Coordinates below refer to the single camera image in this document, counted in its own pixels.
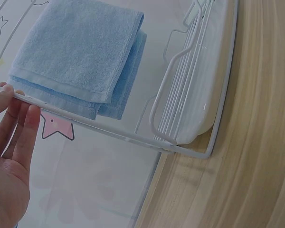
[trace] towel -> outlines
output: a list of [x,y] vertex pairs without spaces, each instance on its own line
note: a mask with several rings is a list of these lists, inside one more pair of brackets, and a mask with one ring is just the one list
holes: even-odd
[[146,35],[143,13],[94,0],[55,0],[22,44],[9,83],[58,108],[120,119]]
[[92,120],[96,119],[97,114],[114,119],[121,119],[143,55],[146,38],[147,35],[144,32],[138,32],[123,71],[113,91],[110,104],[87,102],[11,75],[8,83],[14,85],[15,88],[20,88],[27,95],[37,97],[56,107]]

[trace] white frame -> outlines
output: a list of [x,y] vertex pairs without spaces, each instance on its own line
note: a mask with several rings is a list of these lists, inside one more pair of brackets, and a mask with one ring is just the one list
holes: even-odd
[[[7,2],[7,0],[4,0],[4,2],[1,4],[0,6],[0,10],[1,8],[4,6],[4,4]],[[25,15],[27,14],[27,12],[29,11],[29,9],[34,5],[34,3],[36,2],[36,0],[33,0],[33,2],[30,4],[29,8],[26,10],[26,12],[24,13],[24,15],[21,17],[21,19],[18,21],[18,23],[16,24],[14,30],[12,31],[12,34],[10,35],[9,39],[7,40],[1,54],[0,54],[0,59],[11,39],[11,37],[13,36],[13,34],[15,33],[16,29],[18,28],[19,24],[21,23],[21,21],[23,20],[23,18],[25,17]],[[200,22],[201,19],[201,5],[199,4],[198,0],[193,0],[192,5],[188,11],[188,13],[186,14],[185,18],[184,18],[184,25],[186,25],[186,19],[190,14],[190,10],[193,9],[194,5],[197,5],[199,8],[199,13],[198,13],[198,17],[197,17],[197,22]],[[176,54],[172,60],[170,61],[168,68],[167,68],[167,72],[163,78],[163,81],[161,83],[161,86],[159,88],[159,91],[157,93],[157,96],[155,98],[153,107],[152,107],[152,111],[150,114],[150,123],[151,123],[151,129],[152,131],[155,133],[156,136],[166,139],[166,141],[160,141],[157,139],[150,139],[147,137],[143,137],[143,136],[139,136],[136,134],[139,123],[141,121],[141,118],[143,115],[141,115],[141,118],[138,121],[138,125],[136,127],[136,130],[134,133],[132,132],[128,132],[128,131],[124,131],[124,130],[120,130],[118,128],[109,126],[107,124],[103,124],[103,123],[98,123],[97,121],[88,119],[88,118],[84,118],[82,116],[79,116],[77,114],[74,113],[70,113],[67,112],[65,110],[56,108],[54,106],[51,106],[47,103],[44,103],[40,100],[37,100],[35,98],[32,97],[28,97],[28,96],[23,96],[23,95],[19,95],[19,94],[14,94],[14,97],[24,101],[26,103],[32,104],[32,105],[37,105],[39,106],[41,109],[43,109],[44,111],[50,112],[52,114],[55,114],[61,118],[67,119],[71,122],[73,122],[74,124],[78,124],[80,126],[83,126],[85,128],[88,128],[90,130],[117,138],[117,139],[121,139],[124,140],[126,142],[130,142],[130,143],[134,143],[140,146],[144,146],[147,148],[151,148],[154,149],[155,151],[158,152],[165,152],[165,153],[173,153],[173,152],[178,152],[178,153],[182,153],[185,155],[189,155],[192,157],[196,157],[196,158],[201,158],[201,159],[205,159],[208,158],[213,150],[213,146],[215,143],[215,139],[217,137],[217,133],[218,133],[218,129],[219,129],[219,123],[221,120],[221,116],[222,116],[222,111],[223,111],[223,107],[224,107],[224,102],[225,102],[225,97],[226,97],[226,92],[227,92],[227,87],[228,87],[228,80],[229,80],[229,73],[230,73],[230,69],[231,69],[231,61],[232,61],[232,55],[233,55],[233,47],[234,47],[234,40],[235,40],[235,32],[236,32],[236,22],[237,22],[237,9],[238,9],[238,0],[235,0],[235,8],[234,8],[234,18],[233,18],[233,28],[232,28],[232,37],[231,37],[231,42],[230,42],[230,47],[229,47],[229,55],[228,55],[228,63],[227,63],[227,70],[226,70],[226,75],[224,78],[224,82],[223,82],[223,87],[222,87],[222,92],[221,92],[221,96],[220,96],[220,101],[219,101],[219,106],[218,106],[218,110],[217,110],[217,114],[216,114],[216,118],[214,121],[214,125],[213,125],[213,129],[212,129],[212,133],[211,133],[211,137],[210,137],[210,141],[207,147],[207,150],[205,153],[200,153],[200,152],[196,152],[190,149],[186,149],[180,146],[176,145],[176,142],[173,138],[167,138],[166,135],[162,134],[161,132],[159,132],[155,127],[154,127],[154,116],[156,113],[156,109],[159,103],[159,100],[161,98],[162,95],[162,91],[163,88],[167,82],[167,79],[169,77],[169,71],[171,70],[172,66],[174,65],[175,61],[177,60],[177,58],[181,57],[182,55],[186,54],[188,51],[190,51],[189,48],[181,51],[180,53]]]

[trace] pink star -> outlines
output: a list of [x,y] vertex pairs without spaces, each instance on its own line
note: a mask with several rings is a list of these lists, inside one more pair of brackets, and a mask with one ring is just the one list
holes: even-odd
[[46,112],[42,112],[41,116],[44,119],[42,132],[43,139],[46,139],[58,132],[69,140],[74,140],[74,129],[71,122],[58,118]]

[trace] white wire rack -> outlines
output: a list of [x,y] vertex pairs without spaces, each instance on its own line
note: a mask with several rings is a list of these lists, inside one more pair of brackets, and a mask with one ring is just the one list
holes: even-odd
[[[0,6],[0,10],[4,6],[6,1],[7,0],[3,1],[3,3]],[[168,63],[168,60],[166,58],[166,53],[167,53],[169,41],[171,39],[173,32],[180,32],[180,33],[186,34],[186,40],[185,40],[183,50],[179,52],[178,54],[174,55],[171,61],[169,62],[167,71],[163,77],[158,93],[156,96],[151,97],[150,99],[146,101],[143,112],[139,117],[139,120],[137,122],[134,132],[124,131],[124,130],[118,129],[113,126],[109,126],[104,123],[99,123],[97,121],[84,118],[77,114],[73,114],[65,110],[58,109],[54,106],[46,104],[35,98],[31,98],[28,96],[22,96],[19,94],[15,94],[15,97],[27,103],[38,105],[44,111],[51,112],[75,124],[78,124],[85,128],[91,129],[93,131],[96,131],[96,132],[99,132],[99,133],[102,133],[102,134],[105,134],[105,135],[108,135],[108,136],[111,136],[111,137],[114,137],[120,140],[124,140],[126,142],[134,143],[134,144],[141,145],[147,148],[152,148],[159,152],[167,152],[167,153],[179,152],[179,153],[197,157],[197,158],[207,158],[211,155],[211,152],[214,146],[214,142],[217,136],[219,123],[220,123],[220,119],[221,119],[221,115],[223,111],[224,101],[226,97],[229,72],[230,72],[231,60],[232,60],[232,54],[233,54],[235,31],[236,31],[238,0],[235,0],[233,30],[232,30],[232,37],[230,40],[230,47],[229,47],[230,52],[229,52],[228,62],[227,62],[227,72],[224,78],[222,92],[220,95],[219,106],[218,106],[218,110],[216,113],[216,118],[214,121],[213,130],[211,133],[211,137],[209,140],[207,150],[205,153],[200,153],[200,152],[196,152],[190,149],[185,149],[183,147],[180,147],[176,143],[176,137],[179,132],[180,123],[183,118],[184,106],[186,105],[187,98],[190,96],[190,88],[192,85],[192,79],[195,75],[194,73],[196,70],[197,60],[199,59],[199,56],[200,56],[201,43],[204,40],[205,31],[207,29],[207,25],[209,21],[209,15],[211,13],[211,9],[212,9],[214,1],[215,0],[193,0],[183,20],[183,25],[186,27],[186,29],[184,31],[175,29],[171,32],[170,37],[168,39],[168,43],[166,45],[166,49],[163,53],[164,60]],[[34,5],[35,2],[36,0],[32,1],[29,8],[26,10],[24,15],[21,17],[19,22],[16,24],[14,30],[12,31],[9,39],[7,40],[0,54],[0,59],[5,51],[5,48],[10,42],[11,37],[13,36],[19,24],[21,23],[21,21],[23,20],[23,18],[25,17],[25,15],[29,11],[29,9]],[[177,64],[177,68],[174,73],[173,67],[176,64]],[[154,121],[155,115],[157,114],[158,106],[159,106],[160,101],[162,100],[165,87],[169,79],[171,79],[170,77],[173,77],[173,79],[172,79],[172,84],[170,86],[169,95],[167,98],[168,100],[166,102],[164,111],[161,115],[159,126],[156,127],[155,121]],[[152,139],[152,138],[147,138],[147,137],[138,135],[137,131],[141,124],[144,113],[146,111],[147,105],[154,98],[155,100],[154,100],[151,113],[150,113],[150,117],[149,117],[150,128],[151,128],[151,131],[154,133],[154,138]]]

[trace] wooden surface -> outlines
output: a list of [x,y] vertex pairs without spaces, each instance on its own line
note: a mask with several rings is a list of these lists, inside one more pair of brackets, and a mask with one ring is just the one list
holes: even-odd
[[213,154],[162,155],[138,228],[285,228],[285,0],[239,0],[237,22]]

